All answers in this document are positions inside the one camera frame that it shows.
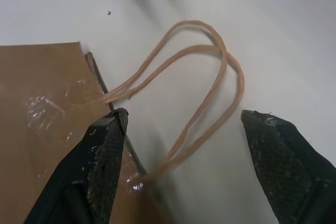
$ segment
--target brown cardboard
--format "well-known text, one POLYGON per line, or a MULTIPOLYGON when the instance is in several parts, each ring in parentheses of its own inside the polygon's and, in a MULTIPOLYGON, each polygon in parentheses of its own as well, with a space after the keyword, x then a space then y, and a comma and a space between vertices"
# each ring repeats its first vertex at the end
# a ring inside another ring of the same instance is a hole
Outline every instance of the brown cardboard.
POLYGON ((108 112, 79 43, 0 47, 1 223, 23 223, 57 164, 108 112))

